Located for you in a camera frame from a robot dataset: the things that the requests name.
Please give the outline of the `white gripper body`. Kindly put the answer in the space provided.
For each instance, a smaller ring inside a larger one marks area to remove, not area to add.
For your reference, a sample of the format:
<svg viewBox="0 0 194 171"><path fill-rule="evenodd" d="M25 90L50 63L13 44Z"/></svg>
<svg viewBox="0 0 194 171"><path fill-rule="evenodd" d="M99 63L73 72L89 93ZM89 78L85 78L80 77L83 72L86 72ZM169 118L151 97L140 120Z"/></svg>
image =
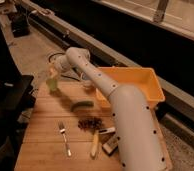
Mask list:
<svg viewBox="0 0 194 171"><path fill-rule="evenodd" d="M58 75L64 71L61 56L49 59L49 76L51 79L56 79Z"/></svg>

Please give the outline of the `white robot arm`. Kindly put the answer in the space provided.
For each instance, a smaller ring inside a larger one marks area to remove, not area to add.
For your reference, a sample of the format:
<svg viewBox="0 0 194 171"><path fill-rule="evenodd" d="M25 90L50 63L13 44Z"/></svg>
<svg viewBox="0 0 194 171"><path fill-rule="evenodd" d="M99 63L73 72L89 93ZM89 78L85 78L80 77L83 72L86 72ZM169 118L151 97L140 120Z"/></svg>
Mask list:
<svg viewBox="0 0 194 171"><path fill-rule="evenodd" d="M89 61L87 49L70 47L50 61L52 71L79 68L111 105L123 171L164 171L167 167L157 129L144 93L121 84Z"/></svg>

